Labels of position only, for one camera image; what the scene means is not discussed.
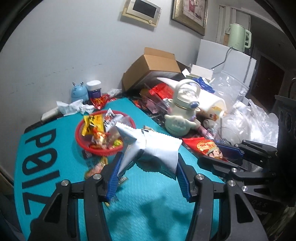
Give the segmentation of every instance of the kettle handle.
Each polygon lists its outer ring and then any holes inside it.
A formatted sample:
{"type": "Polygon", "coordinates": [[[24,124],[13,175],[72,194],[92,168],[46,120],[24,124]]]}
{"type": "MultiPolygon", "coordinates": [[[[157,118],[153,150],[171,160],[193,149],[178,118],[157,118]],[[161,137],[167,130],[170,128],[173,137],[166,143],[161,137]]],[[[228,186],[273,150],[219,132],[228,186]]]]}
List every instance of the kettle handle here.
{"type": "Polygon", "coordinates": [[[194,83],[196,84],[196,96],[198,97],[199,94],[200,94],[200,86],[197,82],[195,82],[194,80],[189,80],[189,79],[183,79],[183,80],[180,80],[179,83],[176,85],[175,87],[175,90],[174,90],[174,94],[173,94],[173,100],[177,99],[178,97],[178,92],[179,92],[179,89],[181,88],[182,85],[185,85],[185,84],[189,84],[189,83],[194,83]]]}
{"type": "Polygon", "coordinates": [[[252,33],[249,30],[246,30],[246,35],[248,34],[249,40],[248,40],[248,45],[246,45],[246,41],[244,42],[244,47],[249,49],[251,47],[251,42],[252,42],[252,33]]]}

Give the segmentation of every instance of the turquoise table mat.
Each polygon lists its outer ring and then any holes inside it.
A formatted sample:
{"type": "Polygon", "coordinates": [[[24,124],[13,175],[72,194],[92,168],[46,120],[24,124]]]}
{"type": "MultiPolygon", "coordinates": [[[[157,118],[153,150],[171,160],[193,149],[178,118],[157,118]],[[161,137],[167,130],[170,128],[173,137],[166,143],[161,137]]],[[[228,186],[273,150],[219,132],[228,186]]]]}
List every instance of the turquoise table mat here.
{"type": "MultiPolygon", "coordinates": [[[[147,125],[168,134],[126,98],[108,103],[105,109],[108,108],[131,116],[137,128],[147,125]]],[[[83,158],[82,149],[74,138],[76,126],[82,119],[80,113],[63,117],[21,136],[14,190],[17,215],[26,239],[30,235],[30,222],[40,214],[54,192],[55,184],[64,179],[72,183],[84,180],[90,160],[83,158]]],[[[212,173],[200,169],[197,158],[185,147],[181,146],[179,153],[197,173],[222,182],[212,173]]],[[[185,240],[194,204],[183,198],[178,182],[160,173],[144,172],[136,165],[125,176],[129,180],[117,191],[118,201],[110,207],[104,205],[113,241],[185,240]]],[[[78,214],[81,241],[86,241],[83,200],[78,202],[78,214]]],[[[212,234],[217,231],[218,214],[219,202],[215,200],[212,234]]]]}

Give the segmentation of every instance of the white bottle cap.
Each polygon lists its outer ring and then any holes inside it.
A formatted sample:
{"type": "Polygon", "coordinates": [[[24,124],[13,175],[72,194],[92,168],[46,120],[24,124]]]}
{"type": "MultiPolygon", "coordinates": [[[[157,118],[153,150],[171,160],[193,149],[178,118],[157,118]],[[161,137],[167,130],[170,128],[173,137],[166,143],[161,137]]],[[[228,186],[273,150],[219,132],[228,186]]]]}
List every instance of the white bottle cap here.
{"type": "Polygon", "coordinates": [[[86,83],[86,88],[88,91],[93,91],[101,88],[101,81],[92,80],[86,83]]]}

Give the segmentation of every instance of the black cable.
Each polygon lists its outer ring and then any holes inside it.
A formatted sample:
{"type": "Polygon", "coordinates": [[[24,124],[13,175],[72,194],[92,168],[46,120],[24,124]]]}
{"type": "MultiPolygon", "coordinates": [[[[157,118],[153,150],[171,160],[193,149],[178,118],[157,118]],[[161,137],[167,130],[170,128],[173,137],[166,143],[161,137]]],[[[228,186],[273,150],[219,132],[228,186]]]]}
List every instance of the black cable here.
{"type": "Polygon", "coordinates": [[[291,81],[291,84],[289,86],[289,90],[288,90],[288,98],[290,98],[290,93],[291,93],[291,89],[292,89],[292,85],[296,82],[296,78],[293,78],[291,81]]]}
{"type": "Polygon", "coordinates": [[[223,61],[222,63],[220,63],[220,64],[218,64],[218,65],[216,65],[216,66],[212,67],[211,69],[213,69],[213,68],[216,68],[217,66],[219,66],[219,65],[221,65],[221,64],[223,64],[223,63],[225,63],[225,61],[226,61],[226,59],[227,59],[228,52],[229,52],[231,49],[234,49],[234,48],[233,48],[233,47],[231,47],[230,49],[228,49],[228,50],[227,50],[227,52],[226,52],[226,56],[225,56],[225,59],[224,59],[224,61],[223,61]]]}

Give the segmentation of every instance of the gold frame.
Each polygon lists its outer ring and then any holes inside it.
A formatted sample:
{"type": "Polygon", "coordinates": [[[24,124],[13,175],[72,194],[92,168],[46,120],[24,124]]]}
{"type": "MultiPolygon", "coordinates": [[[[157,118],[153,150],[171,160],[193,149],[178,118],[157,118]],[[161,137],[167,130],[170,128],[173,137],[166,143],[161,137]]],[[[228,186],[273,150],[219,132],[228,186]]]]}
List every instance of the gold frame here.
{"type": "Polygon", "coordinates": [[[205,35],[205,28],[207,25],[207,10],[208,10],[208,0],[205,0],[205,17],[204,17],[204,27],[187,17],[183,13],[184,9],[184,0],[174,0],[173,12],[172,12],[172,20],[192,29],[193,31],[205,35]]]}

